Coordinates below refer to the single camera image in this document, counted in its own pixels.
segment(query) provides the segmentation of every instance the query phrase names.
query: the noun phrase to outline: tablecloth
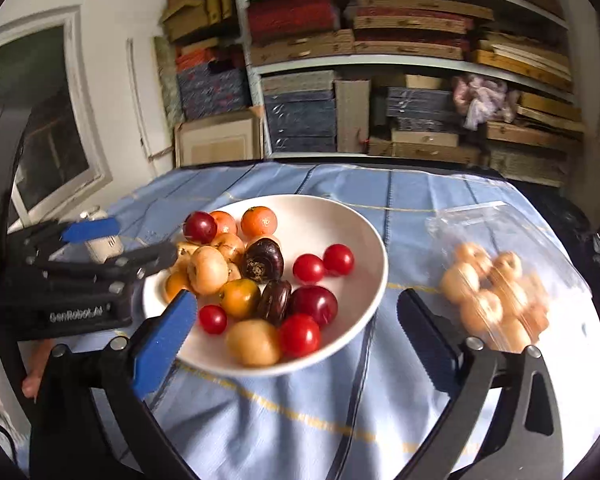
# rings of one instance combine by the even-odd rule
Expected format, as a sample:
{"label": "tablecloth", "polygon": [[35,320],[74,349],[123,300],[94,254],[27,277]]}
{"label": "tablecloth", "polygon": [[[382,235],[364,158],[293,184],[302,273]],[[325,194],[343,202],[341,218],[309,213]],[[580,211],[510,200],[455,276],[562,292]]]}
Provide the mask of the tablecloth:
{"label": "tablecloth", "polygon": [[[183,218],[270,194],[337,200],[378,230],[389,282],[376,316],[345,348],[305,370],[270,379],[216,377],[174,363],[148,400],[155,418],[202,479],[392,479],[427,436],[448,397],[433,387],[395,317],[412,286],[436,313],[449,304],[430,264],[434,241],[425,220],[437,210],[503,200],[564,251],[548,224],[511,184],[471,174],[280,164],[176,170],[119,200],[109,213],[128,248],[171,237]],[[131,333],[134,325],[117,332]],[[565,475],[600,434],[600,322],[588,297],[577,298],[574,330],[554,328],[539,344],[556,391]],[[102,348],[114,332],[72,341],[74,351]],[[493,415],[492,390],[457,467],[472,462]],[[114,450],[134,465],[104,396],[97,397]]]}

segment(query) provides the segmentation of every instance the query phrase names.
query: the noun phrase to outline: window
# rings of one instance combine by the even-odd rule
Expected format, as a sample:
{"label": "window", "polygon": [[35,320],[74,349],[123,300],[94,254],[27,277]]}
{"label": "window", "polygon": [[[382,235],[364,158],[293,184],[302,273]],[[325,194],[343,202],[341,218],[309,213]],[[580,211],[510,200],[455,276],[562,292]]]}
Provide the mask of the window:
{"label": "window", "polygon": [[110,178],[80,76],[77,9],[0,28],[0,106],[31,107],[11,193],[12,228],[61,214]]}

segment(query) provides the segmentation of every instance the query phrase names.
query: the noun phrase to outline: dark brown water chestnut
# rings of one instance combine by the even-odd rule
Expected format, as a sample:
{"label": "dark brown water chestnut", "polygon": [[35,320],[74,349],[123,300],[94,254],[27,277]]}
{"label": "dark brown water chestnut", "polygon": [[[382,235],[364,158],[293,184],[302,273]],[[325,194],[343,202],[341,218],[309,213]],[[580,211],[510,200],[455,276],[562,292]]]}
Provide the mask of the dark brown water chestnut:
{"label": "dark brown water chestnut", "polygon": [[242,276],[256,283],[279,280],[285,270],[280,247],[270,238],[261,238],[244,253]]}
{"label": "dark brown water chestnut", "polygon": [[291,283],[287,280],[271,280],[262,291],[256,313],[259,318],[280,326],[286,317],[286,305],[291,296]]}

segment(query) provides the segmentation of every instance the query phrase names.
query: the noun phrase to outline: black cable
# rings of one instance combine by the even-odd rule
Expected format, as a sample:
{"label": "black cable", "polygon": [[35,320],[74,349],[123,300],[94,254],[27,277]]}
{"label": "black cable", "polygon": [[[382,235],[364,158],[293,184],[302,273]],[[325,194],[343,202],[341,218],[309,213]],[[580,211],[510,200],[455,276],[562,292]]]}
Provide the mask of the black cable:
{"label": "black cable", "polygon": [[2,433],[7,440],[9,441],[9,446],[11,446],[11,459],[16,462],[16,444],[13,441],[13,437],[11,437],[10,433],[0,425],[0,433]]}

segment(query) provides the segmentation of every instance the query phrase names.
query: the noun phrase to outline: crumpled plastic bag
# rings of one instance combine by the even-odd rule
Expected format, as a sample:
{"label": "crumpled plastic bag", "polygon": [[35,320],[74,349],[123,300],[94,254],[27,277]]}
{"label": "crumpled plastic bag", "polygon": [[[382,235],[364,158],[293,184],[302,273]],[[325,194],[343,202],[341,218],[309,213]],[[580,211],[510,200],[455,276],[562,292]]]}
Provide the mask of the crumpled plastic bag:
{"label": "crumpled plastic bag", "polygon": [[504,81],[468,74],[455,77],[453,86],[456,111],[466,117],[464,127],[468,130],[475,131],[479,124],[491,120],[511,123],[516,117],[520,93],[507,92]]}

